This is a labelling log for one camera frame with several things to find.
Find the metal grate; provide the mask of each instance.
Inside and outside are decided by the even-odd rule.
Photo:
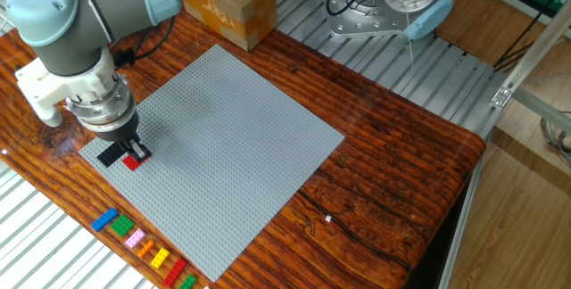
[[[501,73],[445,40],[331,36],[323,0],[277,0],[277,29],[419,106],[486,137],[501,111],[489,102]]]
[[[0,162],[3,288],[153,288],[78,222]]]

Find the cardboard box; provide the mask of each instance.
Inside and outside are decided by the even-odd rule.
[[[277,26],[276,0],[183,0],[186,11],[246,51]]]

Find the black lego brick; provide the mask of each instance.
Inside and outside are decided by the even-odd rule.
[[[119,146],[118,143],[113,143],[107,147],[105,151],[97,155],[97,159],[106,167],[109,168],[116,160],[121,157],[125,151]]]

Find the lego brick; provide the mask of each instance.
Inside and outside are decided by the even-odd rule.
[[[157,253],[157,255],[154,256],[153,261],[151,261],[151,266],[155,267],[155,268],[159,268],[162,264],[162,262],[167,259],[167,257],[169,256],[169,251],[167,251],[165,248],[161,248],[159,250],[159,253]]]
[[[119,213],[114,208],[110,208],[107,212],[105,212],[99,219],[93,221],[91,227],[96,231],[101,231],[105,226],[107,226],[113,219],[117,218]]]
[[[106,167],[109,168],[116,160],[118,160],[125,151],[117,143],[111,144],[103,152],[97,155],[97,159]]]
[[[175,265],[172,266],[172,269],[169,271],[167,277],[165,277],[164,281],[162,281],[162,284],[166,285],[168,288],[171,288],[172,285],[175,284],[175,281],[177,281],[178,276],[180,276],[182,269],[185,267],[186,261],[178,258],[177,262],[175,262]]]
[[[190,289],[192,288],[195,282],[196,282],[196,277],[193,275],[188,275],[188,277],[186,277],[185,281],[182,283],[182,285],[180,285],[178,289]]]
[[[125,242],[125,245],[133,249],[137,244],[141,242],[141,240],[143,240],[144,237],[145,232],[143,232],[141,229],[138,229],[133,235],[129,237],[129,239]]]
[[[118,219],[111,224],[111,229],[119,236],[125,236],[127,232],[135,225],[131,219],[127,218],[125,214],[121,214]]]
[[[149,250],[151,250],[151,248],[153,248],[153,246],[154,246],[154,242],[149,241],[148,243],[145,244],[143,249],[141,249],[141,251],[139,253],[137,253],[137,256],[139,258],[143,258],[146,255],[146,253],[149,252]]]
[[[106,169],[99,138],[80,153],[212,282],[343,141],[217,45],[137,112],[145,165]]]
[[[133,159],[133,157],[131,155],[129,155],[128,157],[126,157],[125,159],[123,159],[123,164],[125,164],[125,166],[130,169],[131,171],[134,171],[136,168],[138,168],[139,166],[141,166],[141,164],[145,163],[145,161],[149,160],[149,158],[151,157],[151,155],[147,156],[144,160],[142,160],[141,162],[137,162],[135,161],[135,159]]]

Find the green lego brick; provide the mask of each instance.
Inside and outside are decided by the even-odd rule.
[[[188,275],[188,277],[185,279],[185,282],[183,282],[178,289],[190,289],[195,282],[196,278],[193,275]]]
[[[134,225],[135,223],[131,221],[131,219],[127,218],[125,214],[121,214],[121,216],[113,222],[111,229],[119,236],[125,236]]]

